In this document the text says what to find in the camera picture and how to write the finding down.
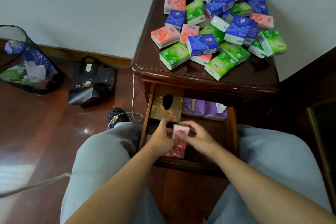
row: hand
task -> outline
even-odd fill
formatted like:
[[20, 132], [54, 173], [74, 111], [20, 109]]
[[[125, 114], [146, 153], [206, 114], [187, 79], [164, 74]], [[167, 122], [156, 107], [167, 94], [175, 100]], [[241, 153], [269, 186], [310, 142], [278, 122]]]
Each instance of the hand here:
[[197, 151], [212, 161], [216, 149], [221, 146], [210, 136], [206, 129], [192, 120], [183, 121], [179, 124], [192, 127], [196, 132], [196, 137], [190, 137], [177, 131], [178, 139], [192, 145]]
[[167, 132], [171, 133], [171, 129], [166, 127], [167, 122], [172, 120], [173, 117], [162, 119], [149, 142], [146, 144], [151, 147], [151, 151], [157, 158], [168, 153], [177, 144], [175, 139], [170, 139], [167, 136]]

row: person's right arm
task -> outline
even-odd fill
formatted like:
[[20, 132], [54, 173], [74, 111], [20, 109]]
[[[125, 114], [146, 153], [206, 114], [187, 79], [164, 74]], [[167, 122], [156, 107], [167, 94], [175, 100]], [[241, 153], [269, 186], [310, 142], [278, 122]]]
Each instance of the person's right arm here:
[[221, 168], [259, 223], [336, 223], [336, 217], [319, 205], [256, 171], [225, 150], [196, 122], [184, 121], [180, 124], [194, 128], [196, 137], [178, 133], [179, 139]]

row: shoe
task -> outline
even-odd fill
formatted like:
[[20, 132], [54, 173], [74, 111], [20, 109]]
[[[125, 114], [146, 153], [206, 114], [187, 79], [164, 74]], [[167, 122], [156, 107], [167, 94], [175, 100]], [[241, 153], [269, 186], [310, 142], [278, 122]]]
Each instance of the shoe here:
[[114, 128], [114, 126], [119, 122], [129, 122], [128, 116], [124, 112], [125, 111], [123, 109], [121, 109], [119, 107], [114, 107], [108, 113], [108, 116], [107, 116], [108, 130]]

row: forearm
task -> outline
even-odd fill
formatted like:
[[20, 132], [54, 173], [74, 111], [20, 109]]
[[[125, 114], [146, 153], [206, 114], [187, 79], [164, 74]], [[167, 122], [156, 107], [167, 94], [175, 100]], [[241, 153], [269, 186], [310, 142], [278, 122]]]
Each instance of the forearm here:
[[66, 224], [129, 223], [156, 159], [150, 146], [145, 145], [103, 187], [92, 194]]
[[216, 146], [213, 156], [258, 222], [335, 223], [331, 213], [256, 171], [221, 146]]

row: person's left hand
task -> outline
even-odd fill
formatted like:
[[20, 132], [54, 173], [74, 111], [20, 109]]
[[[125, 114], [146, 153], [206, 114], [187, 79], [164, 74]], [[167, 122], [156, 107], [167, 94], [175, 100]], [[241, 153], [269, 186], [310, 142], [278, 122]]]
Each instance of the person's left hand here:
[[162, 119], [149, 142], [146, 144], [148, 147], [151, 147], [151, 151], [157, 158], [168, 153], [176, 144], [175, 139], [170, 139], [167, 136], [167, 130], [170, 130], [166, 127], [167, 122], [172, 120], [173, 117]]

